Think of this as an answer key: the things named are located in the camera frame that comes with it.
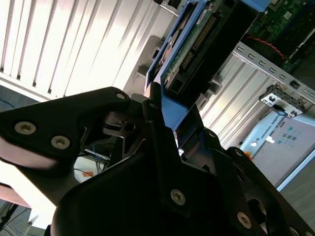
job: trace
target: floor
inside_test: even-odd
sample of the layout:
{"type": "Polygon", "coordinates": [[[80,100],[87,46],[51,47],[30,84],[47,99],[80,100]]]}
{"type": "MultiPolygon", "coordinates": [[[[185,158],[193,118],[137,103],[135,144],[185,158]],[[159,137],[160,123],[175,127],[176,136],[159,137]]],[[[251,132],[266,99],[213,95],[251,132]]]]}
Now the floor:
{"type": "Polygon", "coordinates": [[[315,159],[281,191],[281,194],[315,231],[315,159]]]}

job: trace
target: red wire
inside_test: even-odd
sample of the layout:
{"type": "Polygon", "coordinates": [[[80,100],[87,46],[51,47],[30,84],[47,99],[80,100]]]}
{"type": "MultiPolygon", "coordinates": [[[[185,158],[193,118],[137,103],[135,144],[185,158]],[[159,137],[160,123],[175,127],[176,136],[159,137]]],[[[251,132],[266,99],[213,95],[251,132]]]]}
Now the red wire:
{"type": "Polygon", "coordinates": [[[252,36],[247,36],[247,38],[251,38],[251,39],[253,39],[253,40],[262,42],[262,43],[267,44],[268,46],[272,47],[272,48],[281,56],[282,60],[285,61],[285,60],[284,60],[284,55],[282,54],[282,52],[281,52],[278,48],[276,48],[274,45],[272,45],[271,43],[268,43],[267,41],[262,40],[262,39],[260,39],[260,38],[254,38],[254,37],[252,37],[252,36]]]}

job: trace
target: circuit board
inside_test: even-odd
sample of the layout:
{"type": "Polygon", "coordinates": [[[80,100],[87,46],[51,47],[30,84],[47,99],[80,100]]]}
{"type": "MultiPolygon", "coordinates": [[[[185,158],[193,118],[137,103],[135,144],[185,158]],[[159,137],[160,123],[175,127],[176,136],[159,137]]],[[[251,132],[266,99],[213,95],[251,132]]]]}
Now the circuit board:
{"type": "Polygon", "coordinates": [[[249,30],[253,37],[273,43],[299,13],[307,0],[274,0],[254,21],[249,30]]]}
{"type": "MultiPolygon", "coordinates": [[[[315,0],[271,0],[266,11],[257,17],[249,29],[249,35],[252,37],[272,43],[280,49],[285,55],[282,69],[288,73],[291,73],[302,59],[291,58],[298,47],[297,43],[300,44],[303,40],[297,39],[298,35],[307,36],[306,32],[299,32],[295,37],[294,32],[299,31],[297,29],[312,30],[314,19],[311,9],[314,4],[315,0]]],[[[313,45],[310,45],[306,51],[312,48],[313,45]]]]}
{"type": "Polygon", "coordinates": [[[179,68],[180,65],[187,65],[190,60],[189,51],[191,48],[196,48],[198,45],[198,38],[203,36],[203,30],[208,29],[210,30],[211,26],[215,21],[215,17],[213,16],[212,9],[214,8],[216,1],[209,1],[208,4],[205,6],[204,10],[201,12],[198,20],[192,27],[188,37],[186,38],[185,42],[181,46],[179,52],[171,62],[167,72],[165,73],[164,77],[162,78],[165,81],[172,73],[179,68]]]}

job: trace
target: silver screw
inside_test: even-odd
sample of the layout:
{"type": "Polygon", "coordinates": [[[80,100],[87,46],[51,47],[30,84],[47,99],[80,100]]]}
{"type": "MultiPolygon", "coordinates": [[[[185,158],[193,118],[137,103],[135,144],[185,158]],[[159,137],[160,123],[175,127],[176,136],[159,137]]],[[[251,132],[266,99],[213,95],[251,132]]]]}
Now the silver screw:
{"type": "Polygon", "coordinates": [[[180,206],[183,206],[186,202],[185,195],[178,189],[173,189],[171,191],[171,198],[177,205],[180,206]]]}
{"type": "Polygon", "coordinates": [[[70,140],[65,136],[55,136],[51,140],[51,145],[58,149],[66,149],[70,146],[70,140]]]}
{"type": "Polygon", "coordinates": [[[295,228],[290,227],[291,232],[293,233],[294,236],[300,236],[299,233],[296,231],[295,228]]]}
{"type": "Polygon", "coordinates": [[[237,213],[237,218],[246,229],[250,229],[252,227],[250,219],[244,213],[242,212],[237,213]]]}
{"type": "Polygon", "coordinates": [[[236,152],[236,154],[238,154],[239,156],[243,156],[243,152],[241,152],[240,150],[236,149],[235,152],[236,152]]]}
{"type": "Polygon", "coordinates": [[[120,99],[125,99],[125,96],[122,95],[121,93],[117,93],[116,96],[117,96],[118,98],[120,98],[120,99]]]}
{"type": "Polygon", "coordinates": [[[22,121],[22,122],[17,123],[14,126],[14,129],[19,134],[29,135],[36,131],[36,126],[30,122],[22,121]]]}
{"type": "Polygon", "coordinates": [[[214,138],[216,137],[216,135],[211,130],[209,130],[208,133],[211,137],[214,137],[214,138]]]}

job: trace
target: orange label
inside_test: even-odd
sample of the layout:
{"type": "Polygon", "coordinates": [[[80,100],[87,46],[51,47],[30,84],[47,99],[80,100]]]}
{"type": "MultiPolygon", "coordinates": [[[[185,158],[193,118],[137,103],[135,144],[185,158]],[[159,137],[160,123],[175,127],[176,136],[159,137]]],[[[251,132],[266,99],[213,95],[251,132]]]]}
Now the orange label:
{"type": "Polygon", "coordinates": [[[84,177],[91,177],[91,176],[94,176],[93,172],[92,171],[88,171],[86,173],[82,173],[84,177]]]}

